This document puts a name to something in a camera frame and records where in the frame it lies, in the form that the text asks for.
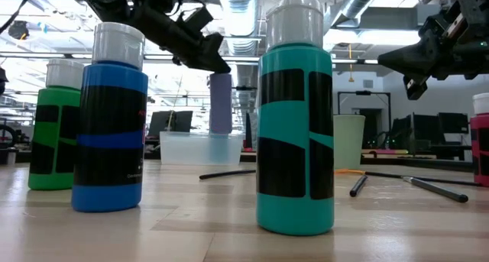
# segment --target green paint bottle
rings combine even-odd
[[[39,91],[29,168],[29,188],[71,189],[76,159],[79,100],[84,65],[50,60]]]

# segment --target ceiling duct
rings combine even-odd
[[[225,19],[225,32],[233,37],[241,39],[226,39],[229,53],[233,56],[254,56],[257,53],[257,41],[247,40],[255,32],[257,23],[258,0],[219,0]],[[250,86],[257,85],[257,67],[241,66],[237,67],[237,85]],[[241,114],[245,115],[250,106],[250,97],[255,95],[240,95],[236,93],[239,101]]]
[[[372,2],[373,0],[342,0],[340,3],[333,5],[330,16],[327,17],[329,21],[325,20],[328,22],[326,24],[327,29],[332,24],[337,27],[358,27],[361,14],[367,10]]]
[[[258,0],[220,0],[225,19],[226,34],[249,37],[254,33]],[[255,55],[255,40],[227,39],[229,52],[235,56]]]

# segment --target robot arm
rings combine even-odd
[[[131,25],[141,31],[148,40],[173,54],[173,62],[189,68],[216,73],[231,71],[219,56],[223,36],[219,33],[202,35],[212,16],[205,7],[190,15],[186,21],[182,15],[172,21],[168,14],[175,4],[183,0],[86,0],[102,21]]]
[[[404,75],[407,97],[417,100],[432,76],[473,79],[489,73],[489,0],[457,0],[426,19],[419,43],[378,57],[378,63]]]

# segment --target white bottle cap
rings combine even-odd
[[[267,13],[267,51],[282,44],[322,48],[323,17],[318,0],[281,0]]]
[[[472,100],[474,101],[474,113],[476,115],[489,113],[489,93],[474,95]]]
[[[127,63],[141,70],[144,59],[144,35],[126,24],[103,22],[95,27],[92,62]]]
[[[81,90],[84,67],[82,63],[72,60],[50,60],[47,64],[46,87],[64,86]]]

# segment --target blue paint bottle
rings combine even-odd
[[[318,235],[334,222],[332,62],[322,49],[322,19],[317,0],[282,0],[267,14],[257,222],[286,235]]]
[[[97,25],[93,64],[85,67],[81,90],[76,211],[117,211],[141,201],[148,84],[143,50],[137,29]]]

